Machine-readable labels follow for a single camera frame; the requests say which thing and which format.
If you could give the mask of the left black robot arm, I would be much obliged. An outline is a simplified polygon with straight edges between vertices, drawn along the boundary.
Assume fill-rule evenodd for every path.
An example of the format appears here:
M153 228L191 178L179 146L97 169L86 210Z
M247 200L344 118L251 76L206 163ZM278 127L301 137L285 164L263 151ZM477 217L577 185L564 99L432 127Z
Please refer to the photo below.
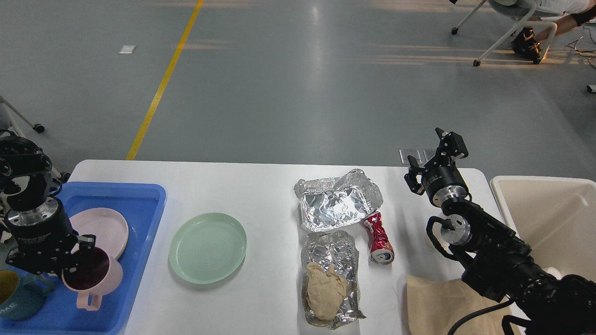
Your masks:
M3 225L16 244L6 264L36 275L79 270L95 250L96 237L72 227L55 197L61 182L51 176L50 158L31 140L9 135L1 138L0 161Z

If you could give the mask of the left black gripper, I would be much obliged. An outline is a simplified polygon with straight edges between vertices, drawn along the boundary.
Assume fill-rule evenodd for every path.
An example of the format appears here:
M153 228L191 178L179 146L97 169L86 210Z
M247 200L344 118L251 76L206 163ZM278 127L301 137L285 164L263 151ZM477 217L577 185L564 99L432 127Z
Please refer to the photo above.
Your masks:
M25 212L10 209L5 223L16 241L6 264L33 274L65 270L66 279L93 278L96 236L77 237L60 200L48 198L38 208Z

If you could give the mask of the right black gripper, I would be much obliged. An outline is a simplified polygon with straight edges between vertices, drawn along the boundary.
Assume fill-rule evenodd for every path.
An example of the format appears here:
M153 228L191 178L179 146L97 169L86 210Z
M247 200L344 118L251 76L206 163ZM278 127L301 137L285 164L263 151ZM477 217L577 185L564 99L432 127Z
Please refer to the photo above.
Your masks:
M430 203L440 208L448 199L466 198L468 187L455 164L455 159L469 156L465 142L458 133L446 132L435 128L439 137L439 145L435 152L435 161L449 161L445 165L434 162L430 167L420 167L417 159L408 155L408 173L404 175L408 188L412 193L423 195L426 193Z

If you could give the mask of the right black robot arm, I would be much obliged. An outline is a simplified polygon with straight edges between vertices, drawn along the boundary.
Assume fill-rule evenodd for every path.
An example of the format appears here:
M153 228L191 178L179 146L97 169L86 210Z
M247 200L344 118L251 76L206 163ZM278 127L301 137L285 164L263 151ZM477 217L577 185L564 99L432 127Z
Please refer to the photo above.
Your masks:
M448 331L453 335L477 316L516 304L526 319L505 315L506 335L513 326L528 335L585 335L596 329L596 292L593 281L579 275L561 279L548 274L531 256L531 247L513 229L472 202L455 160L468 157L465 142L456 132L435 129L438 148L424 166L409 155L404 178L417 195L426 194L444 218L431 216L426 234L445 258L464 267L462 281L479 295L496 301L493 307L460 318Z

